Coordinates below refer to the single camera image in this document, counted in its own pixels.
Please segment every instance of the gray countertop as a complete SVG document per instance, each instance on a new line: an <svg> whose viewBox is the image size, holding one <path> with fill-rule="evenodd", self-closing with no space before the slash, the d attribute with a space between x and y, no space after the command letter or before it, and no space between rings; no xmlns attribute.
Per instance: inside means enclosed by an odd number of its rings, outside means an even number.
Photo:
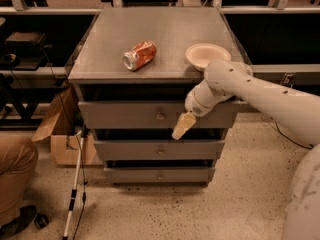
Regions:
<svg viewBox="0 0 320 240"><path fill-rule="evenodd" d="M131 72L122 55L137 43L152 40L155 58ZM76 83L199 81L203 73L186 59L185 51L197 43L227 49L233 61L242 61L239 49L215 8L132 7L105 8L94 23L71 70Z"/></svg>

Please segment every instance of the white robotic arm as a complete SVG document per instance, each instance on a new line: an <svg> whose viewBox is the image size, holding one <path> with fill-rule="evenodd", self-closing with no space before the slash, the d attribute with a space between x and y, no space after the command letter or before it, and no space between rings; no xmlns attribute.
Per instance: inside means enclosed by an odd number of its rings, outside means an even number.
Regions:
<svg viewBox="0 0 320 240"><path fill-rule="evenodd" d="M291 130L314 148L301 161L292 181L282 240L320 239L320 97L252 76L243 63L213 61L204 80L187 95L172 137L179 139L219 102L232 96Z"/></svg>

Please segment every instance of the gray cabinet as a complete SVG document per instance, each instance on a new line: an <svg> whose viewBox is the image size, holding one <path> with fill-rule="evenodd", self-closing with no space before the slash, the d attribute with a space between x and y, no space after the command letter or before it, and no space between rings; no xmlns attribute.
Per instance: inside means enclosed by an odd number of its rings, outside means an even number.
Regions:
<svg viewBox="0 0 320 240"><path fill-rule="evenodd" d="M151 39L153 61L136 72L122 52ZM110 183L208 184L239 105L219 104L180 140L171 137L187 93L202 81L185 50L215 43L242 56L214 8L109 8L102 10L71 71L86 126L95 138Z"/></svg>

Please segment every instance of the person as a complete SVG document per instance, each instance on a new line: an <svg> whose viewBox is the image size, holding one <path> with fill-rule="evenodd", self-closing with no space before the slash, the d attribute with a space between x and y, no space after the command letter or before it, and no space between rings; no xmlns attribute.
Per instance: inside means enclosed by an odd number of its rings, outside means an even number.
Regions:
<svg viewBox="0 0 320 240"><path fill-rule="evenodd" d="M0 136L0 239L24 230L35 218L33 205L21 207L27 183L38 161L38 149L30 138Z"/></svg>

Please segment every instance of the white bowl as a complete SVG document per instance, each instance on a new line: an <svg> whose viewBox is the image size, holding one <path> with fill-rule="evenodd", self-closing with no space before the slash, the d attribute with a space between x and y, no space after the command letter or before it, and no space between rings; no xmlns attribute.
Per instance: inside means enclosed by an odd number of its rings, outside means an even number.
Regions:
<svg viewBox="0 0 320 240"><path fill-rule="evenodd" d="M203 72L213 60L231 60L230 53L221 46L214 44L195 44L186 51L188 61Z"/></svg>

